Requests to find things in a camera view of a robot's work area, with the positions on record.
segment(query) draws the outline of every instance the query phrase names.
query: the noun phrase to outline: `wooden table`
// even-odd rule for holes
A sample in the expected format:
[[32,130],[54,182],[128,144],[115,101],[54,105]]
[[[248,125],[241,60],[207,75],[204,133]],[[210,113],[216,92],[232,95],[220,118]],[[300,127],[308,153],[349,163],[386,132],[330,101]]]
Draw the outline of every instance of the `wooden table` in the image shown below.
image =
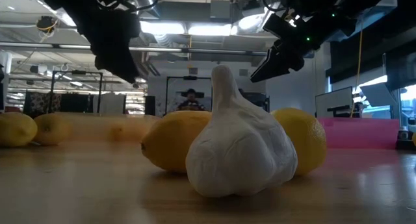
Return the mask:
[[206,199],[138,145],[0,150],[0,223],[416,223],[416,155],[330,150],[307,177]]

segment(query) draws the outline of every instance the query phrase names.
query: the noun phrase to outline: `person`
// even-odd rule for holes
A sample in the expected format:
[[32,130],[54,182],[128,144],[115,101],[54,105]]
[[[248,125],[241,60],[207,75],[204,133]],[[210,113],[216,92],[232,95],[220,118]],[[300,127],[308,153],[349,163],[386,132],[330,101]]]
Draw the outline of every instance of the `person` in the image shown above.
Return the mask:
[[196,100],[196,92],[192,88],[187,91],[187,98],[177,107],[177,110],[205,110],[205,107]]

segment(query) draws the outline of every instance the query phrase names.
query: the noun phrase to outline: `table surface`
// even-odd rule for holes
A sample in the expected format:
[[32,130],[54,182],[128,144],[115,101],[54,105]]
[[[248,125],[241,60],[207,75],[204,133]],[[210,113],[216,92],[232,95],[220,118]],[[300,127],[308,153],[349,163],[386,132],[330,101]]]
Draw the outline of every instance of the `table surface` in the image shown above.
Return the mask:
[[139,145],[0,149],[0,220],[41,223],[416,223],[416,155],[336,149],[306,177],[207,199]]

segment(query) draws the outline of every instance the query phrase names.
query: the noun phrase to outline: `pink object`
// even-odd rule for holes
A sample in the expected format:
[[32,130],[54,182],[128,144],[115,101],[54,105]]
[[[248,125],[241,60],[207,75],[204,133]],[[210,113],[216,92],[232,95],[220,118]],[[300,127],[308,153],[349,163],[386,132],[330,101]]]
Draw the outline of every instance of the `pink object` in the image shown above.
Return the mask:
[[318,118],[330,149],[395,149],[398,119]]

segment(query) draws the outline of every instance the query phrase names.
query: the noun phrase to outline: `pink foam block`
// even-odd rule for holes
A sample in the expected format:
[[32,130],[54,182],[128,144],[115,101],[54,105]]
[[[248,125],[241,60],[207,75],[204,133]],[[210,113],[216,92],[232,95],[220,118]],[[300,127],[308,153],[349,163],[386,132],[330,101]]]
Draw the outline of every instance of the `pink foam block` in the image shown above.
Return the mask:
[[398,119],[318,118],[328,148],[395,149]]

